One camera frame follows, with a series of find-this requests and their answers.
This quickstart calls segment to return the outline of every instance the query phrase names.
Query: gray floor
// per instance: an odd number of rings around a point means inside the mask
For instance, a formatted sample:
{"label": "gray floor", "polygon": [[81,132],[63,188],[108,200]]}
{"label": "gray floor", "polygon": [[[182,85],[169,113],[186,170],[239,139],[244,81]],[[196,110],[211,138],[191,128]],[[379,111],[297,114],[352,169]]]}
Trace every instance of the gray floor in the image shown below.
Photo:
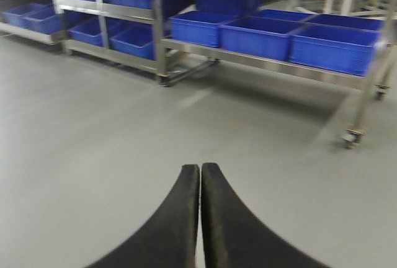
{"label": "gray floor", "polygon": [[[339,136],[359,92],[239,67],[165,89],[1,37],[0,267],[88,265],[144,223],[182,164],[205,161],[313,257],[396,267],[396,89],[371,103],[368,135],[346,151]],[[201,248],[199,238],[199,268]]]}

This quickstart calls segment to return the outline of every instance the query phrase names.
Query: stainless steel shelf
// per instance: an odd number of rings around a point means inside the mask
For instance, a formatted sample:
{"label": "stainless steel shelf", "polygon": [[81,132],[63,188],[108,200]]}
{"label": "stainless steel shelf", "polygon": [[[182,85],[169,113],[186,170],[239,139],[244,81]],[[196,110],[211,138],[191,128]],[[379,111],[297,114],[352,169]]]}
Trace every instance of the stainless steel shelf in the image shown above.
{"label": "stainless steel shelf", "polygon": [[311,66],[298,65],[286,61],[273,60],[257,57],[219,48],[210,48],[193,43],[180,42],[178,40],[164,39],[163,45],[166,48],[175,49],[187,53],[207,56],[219,60],[230,61],[242,65],[253,66],[268,71],[289,74],[301,78],[312,79],[354,89],[363,89],[365,78],[353,76],[351,74],[328,71],[326,69],[314,68]]}
{"label": "stainless steel shelf", "polygon": [[0,30],[9,34],[29,38],[31,40],[35,40],[36,42],[46,43],[47,45],[55,45],[66,37],[64,31],[59,31],[54,34],[44,34],[33,30],[13,26],[7,23],[0,23]]}
{"label": "stainless steel shelf", "polygon": [[66,40],[65,45],[67,49],[72,51],[79,51],[102,59],[120,63],[122,65],[128,65],[132,68],[142,69],[143,71],[148,71],[150,73],[157,73],[157,65],[156,61],[154,60],[140,58],[119,51],[106,49],[104,47],[98,47],[88,43],[79,42],[77,40]]}
{"label": "stainless steel shelf", "polygon": [[97,16],[132,20],[146,24],[151,24],[154,19],[153,10],[151,9],[139,9],[137,7],[118,6],[116,4],[87,0],[55,0],[55,2],[60,9],[85,12]]}

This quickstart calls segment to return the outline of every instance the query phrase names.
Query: epoxy floor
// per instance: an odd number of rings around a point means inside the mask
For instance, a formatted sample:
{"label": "epoxy floor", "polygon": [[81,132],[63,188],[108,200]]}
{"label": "epoxy floor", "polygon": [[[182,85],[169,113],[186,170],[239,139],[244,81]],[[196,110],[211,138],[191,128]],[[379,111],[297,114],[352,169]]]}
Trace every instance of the epoxy floor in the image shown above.
{"label": "epoxy floor", "polygon": [[[395,268],[397,90],[371,102],[368,135],[347,151],[340,135],[358,91],[240,67],[165,89],[127,67],[1,37],[0,267],[82,268],[145,222],[182,164],[213,161],[311,256]],[[199,238],[199,268],[201,248]]]}

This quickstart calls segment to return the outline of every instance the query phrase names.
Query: caster wheel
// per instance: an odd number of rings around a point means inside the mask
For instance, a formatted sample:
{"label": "caster wheel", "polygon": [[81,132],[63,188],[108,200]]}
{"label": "caster wheel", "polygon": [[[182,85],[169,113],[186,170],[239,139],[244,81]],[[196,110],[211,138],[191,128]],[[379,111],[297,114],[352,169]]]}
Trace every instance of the caster wheel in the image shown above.
{"label": "caster wheel", "polygon": [[354,148],[354,146],[355,146],[355,143],[354,143],[354,142],[344,140],[344,147],[345,147],[346,149],[351,150],[351,149]]}
{"label": "caster wheel", "polygon": [[385,96],[386,96],[386,93],[377,91],[377,93],[375,94],[375,99],[377,101],[383,101],[385,99]]}
{"label": "caster wheel", "polygon": [[159,77],[159,84],[161,87],[171,87],[171,81],[169,77]]}
{"label": "caster wheel", "polygon": [[344,141],[344,147],[346,149],[353,149],[354,146],[357,144],[357,135],[353,135],[351,133],[346,133],[343,137],[342,137],[343,141]]}

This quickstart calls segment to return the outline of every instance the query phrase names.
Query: metal shelf tier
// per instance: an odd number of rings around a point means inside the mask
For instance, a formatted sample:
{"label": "metal shelf tier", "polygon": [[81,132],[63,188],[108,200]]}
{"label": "metal shelf tier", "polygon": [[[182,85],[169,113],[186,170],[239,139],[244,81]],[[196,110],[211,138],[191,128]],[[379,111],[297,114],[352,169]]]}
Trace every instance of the metal shelf tier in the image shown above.
{"label": "metal shelf tier", "polygon": [[154,13],[151,9],[139,9],[137,7],[119,6],[87,0],[55,0],[55,2],[60,9],[69,11],[85,12],[97,16],[131,20],[146,24],[151,24],[154,21]]}
{"label": "metal shelf tier", "polygon": [[79,51],[88,55],[120,63],[122,65],[128,65],[133,68],[142,69],[150,73],[157,73],[156,61],[154,60],[140,58],[104,47],[91,45],[89,43],[79,42],[77,40],[65,40],[65,45],[67,49],[72,51]]}
{"label": "metal shelf tier", "polygon": [[207,56],[214,59],[230,61],[243,65],[253,66],[268,71],[290,74],[301,78],[308,78],[316,81],[326,82],[354,89],[363,89],[365,81],[363,77],[351,74],[328,71],[326,69],[314,68],[311,66],[299,65],[286,61],[273,60],[258,56],[226,51],[219,48],[210,48],[193,43],[181,42],[178,40],[164,39],[165,48],[184,51],[197,55]]}
{"label": "metal shelf tier", "polygon": [[7,23],[0,23],[0,31],[35,40],[36,42],[45,43],[47,45],[55,45],[66,37],[65,31],[59,31],[54,34],[44,34]]}

